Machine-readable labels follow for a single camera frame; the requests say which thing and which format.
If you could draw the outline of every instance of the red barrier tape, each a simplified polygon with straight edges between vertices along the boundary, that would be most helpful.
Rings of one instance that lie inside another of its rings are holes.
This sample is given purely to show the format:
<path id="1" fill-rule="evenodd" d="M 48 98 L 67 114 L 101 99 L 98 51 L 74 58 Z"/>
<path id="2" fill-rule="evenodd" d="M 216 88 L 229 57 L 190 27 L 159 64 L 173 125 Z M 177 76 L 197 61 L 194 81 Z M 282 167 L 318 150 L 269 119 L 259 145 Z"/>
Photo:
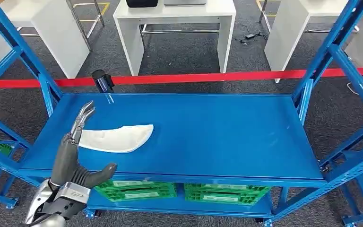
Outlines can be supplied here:
<path id="1" fill-rule="evenodd" d="M 192 83 L 192 82 L 216 82 L 258 79 L 297 79 L 304 76 L 306 70 L 287 71 L 256 71 L 256 72 L 229 72 L 207 74 L 182 74 L 182 75 L 154 75 L 138 77 L 112 77 L 116 85 L 130 84 L 162 84 L 162 83 Z M 327 69 L 323 77 L 342 77 L 341 69 Z M 95 86 L 91 77 L 76 79 L 56 79 L 59 87 L 88 87 Z M 33 88 L 40 87 L 36 79 L 0 79 L 0 88 Z"/>

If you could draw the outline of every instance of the black cable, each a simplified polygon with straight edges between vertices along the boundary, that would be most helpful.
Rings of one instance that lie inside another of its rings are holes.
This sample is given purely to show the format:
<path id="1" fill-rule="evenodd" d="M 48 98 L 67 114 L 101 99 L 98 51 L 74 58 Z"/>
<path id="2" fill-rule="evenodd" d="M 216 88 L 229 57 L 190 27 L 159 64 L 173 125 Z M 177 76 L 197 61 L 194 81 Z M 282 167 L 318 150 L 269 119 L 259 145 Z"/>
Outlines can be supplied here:
<path id="1" fill-rule="evenodd" d="M 18 226 L 19 227 L 32 227 L 34 225 L 37 225 L 37 224 L 41 223 L 42 221 L 46 220 L 47 218 L 49 218 L 51 215 L 54 215 L 54 214 L 57 214 L 57 213 L 44 214 L 41 217 L 39 217 L 37 221 L 31 222 L 30 224 L 23 224 L 23 223 L 21 223 Z"/>

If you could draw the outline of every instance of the robotic hand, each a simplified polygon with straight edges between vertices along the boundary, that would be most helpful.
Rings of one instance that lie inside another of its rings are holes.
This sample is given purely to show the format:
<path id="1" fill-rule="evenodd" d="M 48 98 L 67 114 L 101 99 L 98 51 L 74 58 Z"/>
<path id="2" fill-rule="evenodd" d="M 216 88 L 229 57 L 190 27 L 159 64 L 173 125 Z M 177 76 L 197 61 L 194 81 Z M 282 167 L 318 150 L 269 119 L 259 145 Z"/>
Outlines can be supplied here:
<path id="1" fill-rule="evenodd" d="M 66 220 L 87 207 L 93 187 L 110 179 L 116 164 L 90 173 L 78 163 L 78 143 L 85 121 L 93 114 L 93 101 L 85 104 L 69 133 L 61 140 L 52 176 L 38 188 L 25 219 L 28 227 L 64 227 Z"/>

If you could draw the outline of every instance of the black object on table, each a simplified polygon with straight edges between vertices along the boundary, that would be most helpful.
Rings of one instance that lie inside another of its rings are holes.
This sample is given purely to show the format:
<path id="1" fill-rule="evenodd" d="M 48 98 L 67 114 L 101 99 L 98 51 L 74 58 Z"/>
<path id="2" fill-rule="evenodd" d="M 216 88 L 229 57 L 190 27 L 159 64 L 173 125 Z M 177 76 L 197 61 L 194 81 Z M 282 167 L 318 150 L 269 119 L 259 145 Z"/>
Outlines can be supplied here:
<path id="1" fill-rule="evenodd" d="M 130 8 L 155 7 L 158 5 L 158 0 L 126 0 Z"/>

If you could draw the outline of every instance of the metal table leg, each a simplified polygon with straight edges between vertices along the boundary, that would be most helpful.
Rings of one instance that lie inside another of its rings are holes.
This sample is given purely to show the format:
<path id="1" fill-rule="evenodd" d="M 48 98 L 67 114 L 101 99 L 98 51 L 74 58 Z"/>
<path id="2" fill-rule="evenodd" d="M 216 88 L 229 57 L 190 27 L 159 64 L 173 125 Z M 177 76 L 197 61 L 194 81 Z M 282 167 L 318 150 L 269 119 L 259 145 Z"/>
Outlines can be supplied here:
<path id="1" fill-rule="evenodd" d="M 102 26 L 105 26 L 104 18 L 102 17 L 101 11 L 99 9 L 99 6 L 98 6 L 98 3 L 96 2 L 96 0 L 94 0 L 94 4 L 95 4 L 95 7 L 96 7 L 96 11 L 98 12 L 98 16 L 99 16 L 99 18 L 101 20 Z"/>
<path id="2" fill-rule="evenodd" d="M 265 14 L 265 8 L 267 7 L 268 0 L 264 1 L 264 6 L 262 7 L 261 15 L 259 16 L 259 22 L 261 23 L 262 17 L 267 17 Z"/>
<path id="3" fill-rule="evenodd" d="M 89 43 L 89 41 L 88 41 L 88 39 L 87 39 L 87 36 L 86 36 L 86 34 L 84 33 L 84 30 L 83 30 L 83 27 L 82 27 L 82 25 L 81 25 L 81 22 L 80 22 L 80 20 L 78 19 L 77 15 L 76 15 L 76 12 L 74 11 L 74 7 L 71 5 L 70 0 L 66 0 L 66 2 L 67 2 L 67 4 L 68 4 L 68 7 L 69 7 L 69 9 L 70 9 L 70 11 L 71 11 L 71 13 L 72 13 L 72 15 L 73 15 L 74 19 L 76 20 L 76 24 L 77 24 L 77 26 L 78 26 L 78 28 L 79 28 L 79 30 L 80 30 L 80 32 L 81 32 L 81 35 L 83 36 L 84 41 L 86 42 L 86 45 L 87 45 L 87 47 L 88 47 L 88 50 L 89 50 L 89 51 L 92 51 L 91 46 L 90 46 L 90 43 Z"/>

